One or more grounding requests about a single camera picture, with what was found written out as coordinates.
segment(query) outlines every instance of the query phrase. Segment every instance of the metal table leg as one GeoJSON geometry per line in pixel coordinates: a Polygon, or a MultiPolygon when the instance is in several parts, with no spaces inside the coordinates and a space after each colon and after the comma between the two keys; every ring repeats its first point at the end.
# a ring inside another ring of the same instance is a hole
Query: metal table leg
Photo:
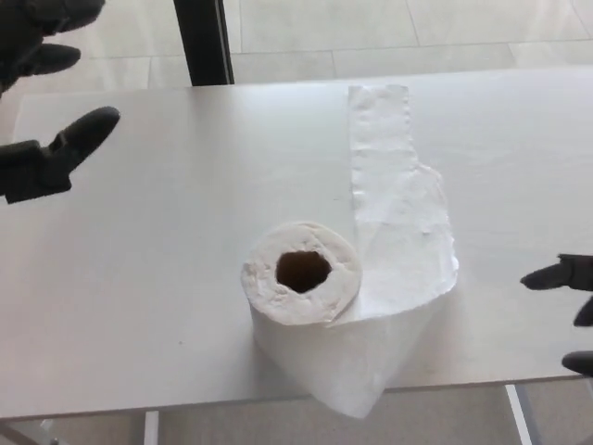
{"type": "Polygon", "coordinates": [[[541,437],[524,385],[505,385],[522,445],[541,445],[541,437]]]}

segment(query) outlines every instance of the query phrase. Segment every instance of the floor tile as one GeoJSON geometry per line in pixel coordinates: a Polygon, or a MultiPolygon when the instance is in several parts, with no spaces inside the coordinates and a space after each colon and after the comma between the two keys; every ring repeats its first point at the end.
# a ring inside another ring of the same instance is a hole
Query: floor tile
{"type": "Polygon", "coordinates": [[[224,0],[226,31],[232,53],[241,52],[241,0],[224,0]]]}
{"type": "Polygon", "coordinates": [[[514,64],[506,44],[335,51],[338,78],[467,70],[497,70],[514,64]]]}
{"type": "Polygon", "coordinates": [[[149,88],[179,88],[192,86],[184,56],[152,57],[149,88]]]}
{"type": "Polygon", "coordinates": [[[504,388],[387,394],[350,419],[314,400],[161,415],[161,445],[519,445],[504,388]]]}
{"type": "Polygon", "coordinates": [[[149,67],[149,57],[83,59],[69,70],[21,79],[13,90],[40,94],[145,89],[149,67]]]}
{"type": "Polygon", "coordinates": [[[586,39],[570,0],[408,0],[420,45],[586,39]]]}
{"type": "Polygon", "coordinates": [[[147,57],[81,60],[73,68],[57,74],[21,79],[0,102],[0,143],[12,140],[24,95],[146,88],[149,61],[147,57]]]}
{"type": "Polygon", "coordinates": [[[593,64],[593,41],[511,44],[517,68],[593,64]]]}
{"type": "Polygon", "coordinates": [[[525,387],[542,445],[593,443],[593,399],[584,380],[525,387]]]}
{"type": "Polygon", "coordinates": [[[416,45],[406,0],[241,0],[243,51],[416,45]]]}
{"type": "Polygon", "coordinates": [[[302,52],[233,55],[237,83],[294,82],[333,79],[332,53],[302,52]]]}
{"type": "Polygon", "coordinates": [[[573,7],[589,35],[593,37],[593,0],[573,0],[573,7]]]}
{"type": "Polygon", "coordinates": [[[55,41],[79,47],[83,57],[183,54],[172,0],[107,1],[95,23],[60,34],[55,41]]]}

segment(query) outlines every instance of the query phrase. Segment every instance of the black robotic finger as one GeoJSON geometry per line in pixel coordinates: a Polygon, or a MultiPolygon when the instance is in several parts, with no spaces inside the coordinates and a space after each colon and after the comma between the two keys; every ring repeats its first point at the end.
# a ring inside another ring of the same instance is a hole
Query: black robotic finger
{"type": "Polygon", "coordinates": [[[73,67],[81,59],[78,48],[63,44],[42,44],[19,66],[21,77],[52,74],[73,67]]]}
{"type": "Polygon", "coordinates": [[[593,257],[590,255],[558,255],[559,264],[532,272],[521,279],[533,290],[568,286],[574,290],[593,291],[593,257]]]}
{"type": "Polygon", "coordinates": [[[555,289],[566,286],[572,275],[573,268],[570,265],[559,263],[527,274],[521,283],[531,290],[555,289]]]}
{"type": "Polygon", "coordinates": [[[63,167],[64,173],[69,174],[105,142],[119,121],[120,112],[116,108],[95,109],[58,133],[46,149],[47,156],[67,159],[63,167]]]}
{"type": "Polygon", "coordinates": [[[38,141],[0,146],[0,196],[13,204],[70,190],[69,174],[101,146],[119,120],[115,108],[103,107],[58,133],[49,146],[38,141]]]}
{"type": "Polygon", "coordinates": [[[593,297],[580,309],[574,318],[574,325],[576,327],[593,326],[593,297]]]}
{"type": "Polygon", "coordinates": [[[26,0],[24,4],[35,26],[43,30],[44,35],[53,35],[94,22],[105,0],[26,0]]]}
{"type": "Polygon", "coordinates": [[[578,351],[566,354],[562,366],[580,375],[593,377],[593,351],[578,351]]]}

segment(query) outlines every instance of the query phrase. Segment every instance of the paper towel roll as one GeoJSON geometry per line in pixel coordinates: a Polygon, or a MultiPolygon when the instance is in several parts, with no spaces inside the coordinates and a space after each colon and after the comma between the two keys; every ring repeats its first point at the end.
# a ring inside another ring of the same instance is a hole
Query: paper towel roll
{"type": "Polygon", "coordinates": [[[252,250],[241,272],[251,306],[280,324],[331,322],[360,289],[355,249],[314,222],[285,224],[252,250]]]}
{"type": "MultiPolygon", "coordinates": [[[[324,316],[315,310],[303,318],[333,316],[330,323],[306,325],[272,320],[279,312],[271,309],[274,299],[285,299],[269,295],[259,310],[250,301],[254,336],[266,354],[317,400],[364,417],[390,381],[397,385],[410,350],[442,307],[441,296],[455,286],[459,264],[441,177],[421,164],[411,145],[408,90],[351,87],[348,106],[363,270],[358,296],[341,313],[336,307],[324,316]]],[[[344,305],[345,297],[342,292],[333,301],[344,305]]],[[[291,317],[284,313],[283,318],[291,317]]]]}

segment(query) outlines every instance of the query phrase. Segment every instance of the table leg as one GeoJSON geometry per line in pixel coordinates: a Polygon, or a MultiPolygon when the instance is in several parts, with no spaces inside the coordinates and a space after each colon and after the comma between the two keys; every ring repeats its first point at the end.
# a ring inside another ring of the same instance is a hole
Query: table leg
{"type": "Polygon", "coordinates": [[[527,398],[524,385],[505,385],[512,415],[519,432],[522,445],[541,445],[541,437],[537,431],[536,421],[531,410],[531,403],[527,398]]]}
{"type": "Polygon", "coordinates": [[[0,423],[0,436],[16,445],[68,445],[65,440],[54,438],[47,431],[51,421],[0,423]]]}
{"type": "Polygon", "coordinates": [[[158,445],[158,411],[149,411],[145,414],[144,445],[158,445]]]}

